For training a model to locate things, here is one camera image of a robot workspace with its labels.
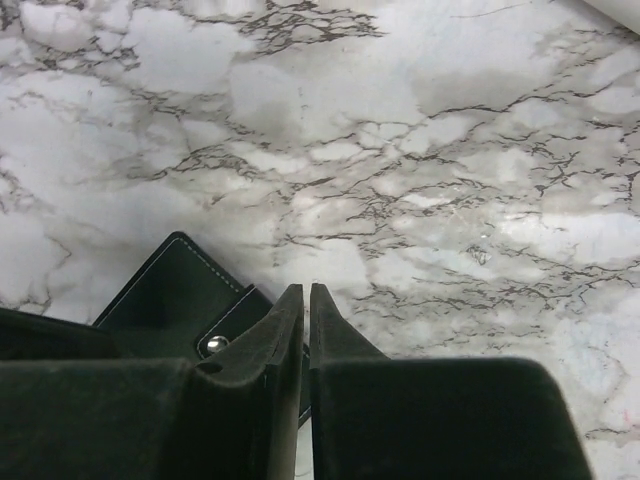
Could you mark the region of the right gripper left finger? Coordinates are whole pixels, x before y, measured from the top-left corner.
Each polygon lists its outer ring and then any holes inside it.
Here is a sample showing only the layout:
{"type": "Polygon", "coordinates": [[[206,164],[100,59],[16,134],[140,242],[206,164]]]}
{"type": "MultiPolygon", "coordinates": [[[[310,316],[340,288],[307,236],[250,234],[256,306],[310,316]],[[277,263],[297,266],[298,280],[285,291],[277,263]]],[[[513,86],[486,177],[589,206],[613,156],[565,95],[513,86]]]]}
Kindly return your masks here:
{"type": "Polygon", "coordinates": [[[199,362],[123,355],[97,328],[1,313],[5,479],[290,479],[303,290],[199,362]]]}

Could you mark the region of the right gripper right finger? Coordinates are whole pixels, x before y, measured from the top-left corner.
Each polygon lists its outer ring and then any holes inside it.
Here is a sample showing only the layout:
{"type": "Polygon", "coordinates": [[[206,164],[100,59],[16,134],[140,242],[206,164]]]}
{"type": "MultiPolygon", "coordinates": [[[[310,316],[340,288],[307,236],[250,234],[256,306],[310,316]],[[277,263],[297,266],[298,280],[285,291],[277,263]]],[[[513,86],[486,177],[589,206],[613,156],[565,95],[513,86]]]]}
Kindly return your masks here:
{"type": "Polygon", "coordinates": [[[588,479],[563,395],[513,357],[392,359],[310,294],[314,474],[319,479],[588,479]]]}

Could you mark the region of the black leather card holder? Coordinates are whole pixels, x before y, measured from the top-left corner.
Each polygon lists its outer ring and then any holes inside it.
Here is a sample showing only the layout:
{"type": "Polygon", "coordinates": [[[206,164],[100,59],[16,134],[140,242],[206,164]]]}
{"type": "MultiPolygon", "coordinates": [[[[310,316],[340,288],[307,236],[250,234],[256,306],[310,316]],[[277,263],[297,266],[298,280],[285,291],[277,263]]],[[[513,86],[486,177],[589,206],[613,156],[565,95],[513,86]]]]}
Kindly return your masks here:
{"type": "MultiPolygon", "coordinates": [[[[250,331],[273,308],[253,284],[244,287],[186,234],[154,251],[91,325],[135,358],[204,360],[250,331]]],[[[87,328],[1,308],[2,361],[80,355],[87,328]]]]}

